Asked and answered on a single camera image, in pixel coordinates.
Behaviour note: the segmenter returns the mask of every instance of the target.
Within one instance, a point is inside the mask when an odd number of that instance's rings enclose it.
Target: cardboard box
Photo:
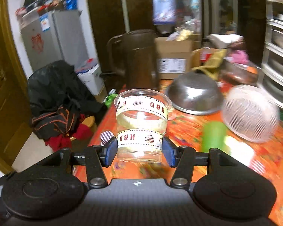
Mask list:
[[[191,70],[191,52],[196,38],[182,41],[167,40],[167,37],[155,39],[160,79],[174,79]]]
[[[100,94],[102,87],[104,86],[104,80],[100,78],[101,72],[100,65],[97,64],[89,71],[78,74],[79,79],[86,85],[93,95]]]
[[[95,99],[99,103],[102,103],[107,96],[108,96],[108,94],[107,94],[107,90],[106,90],[105,86],[102,87],[102,90],[100,91],[100,93],[98,95],[94,95]]]

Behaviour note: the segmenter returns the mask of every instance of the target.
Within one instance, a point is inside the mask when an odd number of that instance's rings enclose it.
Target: floral tablecloth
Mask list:
[[[161,92],[164,92],[165,88],[171,82],[171,80],[162,80]],[[224,82],[221,87],[222,93],[226,95],[231,87],[232,85]],[[115,112],[114,106],[108,110],[91,139],[90,145],[100,144],[100,134],[103,131],[110,130],[115,136],[117,135]],[[176,117],[168,121],[166,136],[177,146],[191,146],[196,151],[200,151],[203,125],[208,121],[222,121],[220,112],[208,116],[195,116],[174,110],[172,115]],[[256,155],[250,163],[250,168],[269,179],[275,186],[277,200],[269,217],[277,225],[283,226],[283,128],[278,126],[272,139],[263,144],[241,140],[230,130],[228,130],[227,134],[238,141],[245,142],[255,151]],[[159,164],[135,164],[119,161],[115,158],[111,167],[103,168],[103,170],[108,182],[113,178],[165,178],[170,182],[175,169],[170,168],[164,158],[162,163]],[[206,175],[206,167],[195,167],[192,182],[198,181],[204,175]],[[75,176],[81,181],[86,182],[85,167],[78,167]]]

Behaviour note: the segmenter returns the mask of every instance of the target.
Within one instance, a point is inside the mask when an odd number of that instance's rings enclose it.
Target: white wall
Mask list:
[[[20,34],[20,28],[17,22],[15,12],[18,8],[23,6],[25,0],[8,0],[8,13],[11,23],[11,31],[13,33],[16,49],[19,55],[20,62],[27,78],[32,74],[32,68],[30,66],[25,46]]]
[[[22,64],[23,70],[27,78],[33,73],[32,68],[27,57],[25,46],[20,33],[20,28],[17,22],[15,12],[18,8],[23,6],[25,0],[8,0],[8,13],[10,17],[11,30],[14,37],[14,42],[19,55],[20,62]],[[97,58],[97,51],[95,48],[93,32],[91,28],[89,8],[87,0],[78,0],[78,8],[82,10],[80,16],[83,34],[86,42],[86,47],[88,51],[88,56],[90,58]]]
[[[88,56],[89,58],[97,58],[97,51],[94,43],[87,0],[78,0],[78,8],[79,10],[82,10],[80,19],[81,19],[83,34],[85,37]]]

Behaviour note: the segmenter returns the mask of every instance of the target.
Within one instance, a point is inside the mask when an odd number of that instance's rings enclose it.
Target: heart pattern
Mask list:
[[[137,100],[135,100],[134,102],[133,102],[133,105],[134,106],[142,106],[142,101],[140,100],[140,99],[137,99]]]
[[[145,137],[146,143],[154,143],[154,138],[151,134]]]

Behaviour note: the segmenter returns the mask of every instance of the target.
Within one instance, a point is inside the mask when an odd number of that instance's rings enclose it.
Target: pink cloth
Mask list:
[[[248,64],[248,54],[241,50],[236,50],[229,55],[232,63]]]

